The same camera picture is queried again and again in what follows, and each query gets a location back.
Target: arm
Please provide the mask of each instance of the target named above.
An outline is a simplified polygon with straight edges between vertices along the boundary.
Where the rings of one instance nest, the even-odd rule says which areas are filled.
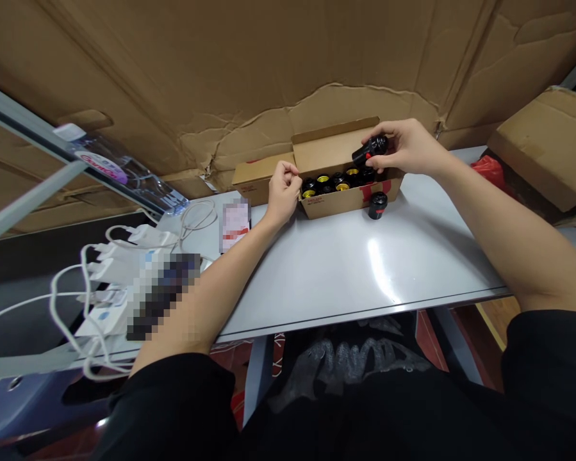
[[[552,226],[445,150],[416,120],[383,122],[396,153],[367,164],[427,174],[446,191],[522,311],[576,311],[576,249]]]
[[[279,162],[270,180],[262,221],[200,276],[140,349],[131,375],[146,365],[184,352],[209,354],[245,284],[277,231],[290,219],[302,180],[296,167]]]

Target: bottle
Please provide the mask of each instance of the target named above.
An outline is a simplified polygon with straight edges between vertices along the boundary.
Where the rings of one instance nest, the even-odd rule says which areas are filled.
[[[350,183],[345,179],[345,175],[341,172],[336,172],[331,178],[335,190],[342,191],[350,188]]]
[[[352,161],[358,168],[362,168],[365,162],[376,155],[384,155],[388,151],[388,138],[378,134],[369,139],[364,146],[352,154]]]
[[[365,166],[360,170],[360,181],[366,186],[375,182],[375,170],[372,166]]]
[[[322,192],[322,190],[324,189],[324,186],[330,186],[330,177],[327,174],[321,174],[319,175],[316,179],[315,179],[315,188],[318,191],[318,193],[328,193],[328,192]]]
[[[65,124],[53,133],[70,143],[68,151],[96,170],[120,182],[136,195],[148,200],[167,214],[181,214],[189,200],[163,182],[119,144],[100,134],[86,133],[78,125]]]
[[[383,192],[376,192],[369,200],[369,218],[378,220],[382,217],[386,206],[388,205],[388,197]]]
[[[315,179],[314,178],[307,178],[305,181],[302,182],[302,197],[303,198],[310,198],[316,194],[315,189]]]
[[[362,181],[360,181],[358,168],[348,168],[345,171],[345,178],[350,184],[350,187],[359,187],[362,186]]]

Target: smartphone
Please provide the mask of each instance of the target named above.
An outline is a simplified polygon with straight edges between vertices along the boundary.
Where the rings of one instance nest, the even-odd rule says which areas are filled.
[[[251,229],[251,207],[244,198],[238,198],[234,203],[224,204],[220,249],[226,253],[236,242],[241,240]]]

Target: charger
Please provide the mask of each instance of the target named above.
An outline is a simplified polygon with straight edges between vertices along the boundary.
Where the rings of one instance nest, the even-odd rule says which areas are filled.
[[[128,237],[128,242],[141,247],[158,248],[177,243],[179,238],[171,232],[162,232],[149,224],[139,225]]]
[[[129,248],[129,245],[123,240],[98,243],[94,249],[100,252],[100,255],[97,257],[98,261],[112,258],[129,264],[139,264],[140,256],[145,251],[139,248]]]
[[[86,268],[91,273],[90,280],[121,286],[132,285],[140,272],[139,264],[129,264],[114,258],[107,258],[101,263],[89,263]]]

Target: left hand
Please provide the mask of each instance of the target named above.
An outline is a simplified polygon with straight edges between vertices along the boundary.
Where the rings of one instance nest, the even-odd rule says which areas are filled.
[[[302,179],[296,166],[280,161],[268,184],[268,208],[265,220],[280,227],[290,219],[299,199]]]

